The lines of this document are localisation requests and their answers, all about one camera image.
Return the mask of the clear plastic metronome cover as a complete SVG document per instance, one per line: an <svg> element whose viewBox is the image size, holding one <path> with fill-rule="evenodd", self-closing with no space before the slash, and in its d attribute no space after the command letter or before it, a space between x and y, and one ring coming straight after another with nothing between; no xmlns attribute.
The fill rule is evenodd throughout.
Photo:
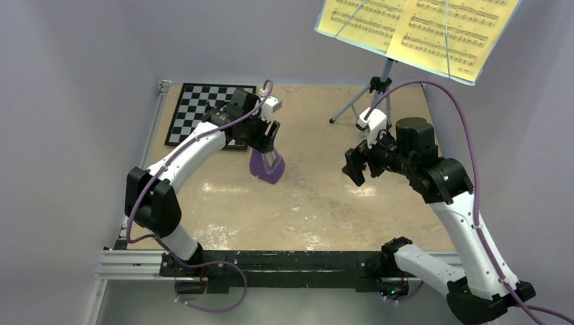
<svg viewBox="0 0 574 325"><path fill-rule="evenodd" d="M262 153L263 166L267 174L272 174L282 160L280 153L273 149L272 151Z"/></svg>

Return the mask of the purple metronome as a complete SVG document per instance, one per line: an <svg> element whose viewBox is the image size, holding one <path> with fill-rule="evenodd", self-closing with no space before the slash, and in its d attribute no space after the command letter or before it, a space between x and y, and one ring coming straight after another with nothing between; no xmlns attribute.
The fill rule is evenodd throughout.
<svg viewBox="0 0 574 325"><path fill-rule="evenodd" d="M252 149L249 169L254 177L270 184L276 184L283 176L285 168L286 163L276 149L266 153Z"/></svg>

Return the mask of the light blue music stand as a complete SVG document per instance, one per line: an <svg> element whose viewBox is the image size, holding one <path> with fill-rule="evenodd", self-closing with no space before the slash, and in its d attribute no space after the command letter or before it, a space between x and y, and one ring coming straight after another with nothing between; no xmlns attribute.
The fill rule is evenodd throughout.
<svg viewBox="0 0 574 325"><path fill-rule="evenodd" d="M354 44L352 44L352 43L349 43L349 42L347 42L347 41L342 41L342 42L345 42L345 43L348 43L348 44L350 44L350 45L356 46L356 45L354 45ZM391 78L390 78L390 71L391 71L391 69L392 69L392 67L393 67L393 64L394 64L394 63L401 63L401 62L399 62L399 61L397 61L397 60L394 60L394 59L392 59L392 58L389 58L389 57L387 56L387 52L374 51L374 50L372 50L372 49L370 49L370 48L364 48L364 47L359 47L359 48L366 49L366 50L371 51L371 52L373 52L373 53L377 53L377 54L379 54L379 55L382 55L382 56L386 57L386 59L387 59L386 64L385 64L385 66L384 66L384 68L383 68L382 73L381 73L380 75L378 75L378 76L372 77L372 78L371 78L371 81L363 88L363 92L364 92L364 93L369 92L369 93L372 93L372 94L373 94L374 97L373 97L372 100L373 100L374 102L376 102L379 98L382 97L382 95L383 95L384 93L386 93L386 92L389 90L389 88L390 88L391 85L392 85L392 81L391 81Z"/></svg>

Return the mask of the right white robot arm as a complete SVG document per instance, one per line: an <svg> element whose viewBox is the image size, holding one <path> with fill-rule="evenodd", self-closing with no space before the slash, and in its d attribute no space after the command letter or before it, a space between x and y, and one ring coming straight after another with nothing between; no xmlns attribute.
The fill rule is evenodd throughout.
<svg viewBox="0 0 574 325"><path fill-rule="evenodd" d="M439 155L434 127L421 117L403 118L390 134L386 124L385 116L357 121L366 138L345 152L343 173L358 186L365 169L372 177L385 171L404 176L443 224L462 265L450 266L400 237L382 247L382 271L418 277L445 298L463 324L488 323L534 298L533 285L519 280L497 250L485 248L492 239L473 211L471 180L458 160Z"/></svg>

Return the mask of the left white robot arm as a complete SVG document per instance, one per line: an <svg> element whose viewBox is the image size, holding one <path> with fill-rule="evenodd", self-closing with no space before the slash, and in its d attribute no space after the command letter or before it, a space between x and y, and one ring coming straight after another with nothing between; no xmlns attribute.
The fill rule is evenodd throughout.
<svg viewBox="0 0 574 325"><path fill-rule="evenodd" d="M237 89L218 106L208 106L200 122L174 150L142 169L127 174L124 214L127 226L147 229L149 235L176 257L175 267L186 277L202 267L202 245L182 224L177 195L182 185L212 155L233 140L262 154L274 152L280 123L273 115L282 107L270 89L256 95Z"/></svg>

